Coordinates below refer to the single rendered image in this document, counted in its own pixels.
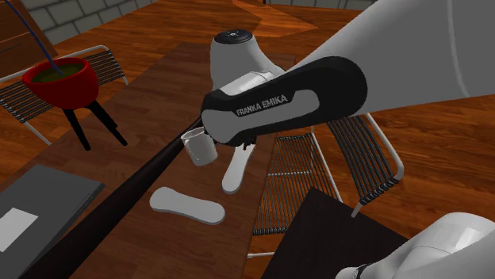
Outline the white flat oblong object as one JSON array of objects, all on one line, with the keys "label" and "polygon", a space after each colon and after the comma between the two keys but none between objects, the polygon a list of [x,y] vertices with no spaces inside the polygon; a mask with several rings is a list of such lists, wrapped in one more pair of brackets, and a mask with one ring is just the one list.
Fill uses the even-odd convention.
[{"label": "white flat oblong object", "polygon": [[157,189],[149,204],[154,211],[174,213],[209,225],[222,223],[226,216],[221,204],[190,197],[168,187]]},{"label": "white flat oblong object", "polygon": [[222,179],[222,189],[227,194],[236,193],[243,181],[244,172],[255,149],[254,144],[244,145],[235,148],[232,160]]}]

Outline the white mug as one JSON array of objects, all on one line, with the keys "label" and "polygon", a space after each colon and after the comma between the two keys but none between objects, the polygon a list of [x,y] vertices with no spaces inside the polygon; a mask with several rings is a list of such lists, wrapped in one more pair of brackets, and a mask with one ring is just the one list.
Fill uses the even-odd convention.
[{"label": "white mug", "polygon": [[195,166],[205,166],[217,159],[215,143],[203,127],[185,132],[181,140]]}]

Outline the brown wooden table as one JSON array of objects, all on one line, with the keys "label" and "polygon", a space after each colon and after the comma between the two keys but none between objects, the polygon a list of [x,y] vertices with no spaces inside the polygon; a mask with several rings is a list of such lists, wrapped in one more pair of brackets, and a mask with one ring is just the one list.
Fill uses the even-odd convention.
[{"label": "brown wooden table", "polygon": [[[70,232],[180,132],[192,127],[212,87],[209,68],[207,45],[181,44],[105,101],[104,110],[117,123],[126,145],[93,115],[81,122],[89,151],[73,132],[47,145],[0,109],[0,190],[36,164],[104,183]],[[217,159],[202,167],[182,149],[68,279],[242,279],[273,147],[273,135],[257,139],[234,194],[221,186],[232,147],[218,146]],[[161,187],[221,204],[223,222],[209,225],[154,211],[149,200]]]}]

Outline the dark robot stand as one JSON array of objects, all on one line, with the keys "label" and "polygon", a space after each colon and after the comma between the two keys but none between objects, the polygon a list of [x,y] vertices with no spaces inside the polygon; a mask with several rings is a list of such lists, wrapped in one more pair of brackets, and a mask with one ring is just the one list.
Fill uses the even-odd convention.
[{"label": "dark robot stand", "polygon": [[335,279],[347,267],[382,260],[408,241],[310,188],[261,279]]}]

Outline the dark brown baseball bat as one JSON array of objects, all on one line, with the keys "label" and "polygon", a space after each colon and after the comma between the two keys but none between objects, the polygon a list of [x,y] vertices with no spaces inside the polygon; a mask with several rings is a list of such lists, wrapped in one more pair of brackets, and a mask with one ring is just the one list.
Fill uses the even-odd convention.
[{"label": "dark brown baseball bat", "polygon": [[183,149],[180,132],[18,279],[68,279]]}]

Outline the red plant pot, black legs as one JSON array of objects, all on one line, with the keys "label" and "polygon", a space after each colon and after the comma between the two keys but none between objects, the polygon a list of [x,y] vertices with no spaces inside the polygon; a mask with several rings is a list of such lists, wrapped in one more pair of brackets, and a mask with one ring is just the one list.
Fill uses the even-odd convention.
[{"label": "red plant pot, black legs", "polygon": [[76,109],[89,109],[120,143],[126,145],[127,142],[117,130],[117,124],[97,101],[99,85],[95,69],[82,57],[52,58],[16,8],[9,0],[4,1],[35,38],[46,56],[46,60],[0,78],[0,89],[14,82],[22,81],[37,97],[53,105],[53,108],[62,109],[79,141],[87,151],[90,150],[90,144],[75,115]]}]

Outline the grey laptop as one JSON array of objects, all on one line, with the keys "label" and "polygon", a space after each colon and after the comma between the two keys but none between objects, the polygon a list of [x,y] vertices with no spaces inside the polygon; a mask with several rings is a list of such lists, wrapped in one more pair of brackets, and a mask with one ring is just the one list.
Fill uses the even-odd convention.
[{"label": "grey laptop", "polygon": [[0,279],[18,279],[48,252],[105,184],[35,165],[0,192]]}]

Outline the brown wooden cabinet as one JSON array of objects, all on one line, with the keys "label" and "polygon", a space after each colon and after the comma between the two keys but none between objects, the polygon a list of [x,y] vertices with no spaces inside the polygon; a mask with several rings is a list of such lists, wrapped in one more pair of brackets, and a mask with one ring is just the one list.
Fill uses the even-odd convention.
[{"label": "brown wooden cabinet", "polygon": [[[9,2],[26,20],[47,49],[48,54],[52,58],[57,57],[57,51],[33,20],[21,0],[9,0]],[[44,60],[46,60],[46,56],[35,38],[6,2],[0,0],[0,78]]]}]

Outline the white frame black slat chair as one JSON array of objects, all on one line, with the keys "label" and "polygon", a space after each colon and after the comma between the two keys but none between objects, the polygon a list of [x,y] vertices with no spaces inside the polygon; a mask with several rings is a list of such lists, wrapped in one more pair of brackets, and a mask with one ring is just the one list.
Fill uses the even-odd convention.
[{"label": "white frame black slat chair", "polygon": [[[327,123],[351,172],[361,207],[394,187],[404,175],[404,165],[375,119],[369,114]],[[315,129],[275,139],[253,235],[286,232],[302,200],[319,189],[341,201],[340,192],[317,141]]]},{"label": "white frame black slat chair", "polygon": [[[86,48],[78,52],[65,55],[66,57],[82,57],[87,52],[97,51],[96,54],[85,56],[84,59],[95,69],[98,79],[98,85],[101,86],[113,80],[122,78],[126,85],[128,80],[125,73],[116,61],[112,52],[105,45],[96,45],[91,48]],[[16,120],[26,126],[38,138],[47,145],[52,143],[39,133],[30,123],[29,120],[47,112],[53,108],[53,105],[48,104],[32,93],[28,87],[22,82],[14,82],[0,89],[0,106],[10,113]]]}]

